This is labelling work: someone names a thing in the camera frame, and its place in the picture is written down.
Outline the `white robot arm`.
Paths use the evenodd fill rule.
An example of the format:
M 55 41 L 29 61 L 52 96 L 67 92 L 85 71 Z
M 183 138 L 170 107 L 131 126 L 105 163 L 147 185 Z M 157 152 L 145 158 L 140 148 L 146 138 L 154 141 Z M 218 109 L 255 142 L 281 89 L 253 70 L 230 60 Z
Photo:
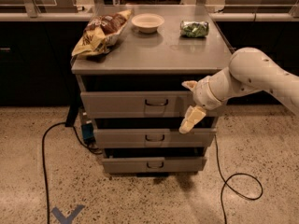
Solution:
M 266 91 L 292 113 L 299 115 L 299 77 L 280 68 L 265 53 L 254 48 L 237 50 L 227 67 L 199 81 L 184 81 L 195 106 L 189 106 L 179 132 L 188 133 L 209 110 L 227 100 Z

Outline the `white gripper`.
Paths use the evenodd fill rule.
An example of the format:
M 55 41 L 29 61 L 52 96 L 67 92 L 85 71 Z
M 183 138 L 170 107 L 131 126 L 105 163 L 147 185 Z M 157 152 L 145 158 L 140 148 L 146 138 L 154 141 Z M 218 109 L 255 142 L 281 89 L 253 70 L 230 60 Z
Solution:
M 184 119 L 178 129 L 180 133 L 188 133 L 206 116 L 206 110 L 213 110 L 223 105 L 223 101 L 220 101 L 213 94 L 209 86 L 209 80 L 210 76 L 207 76 L 198 82 L 195 80 L 188 80 L 181 83 L 184 88 L 192 91 L 193 100 L 197 105 L 188 107 Z

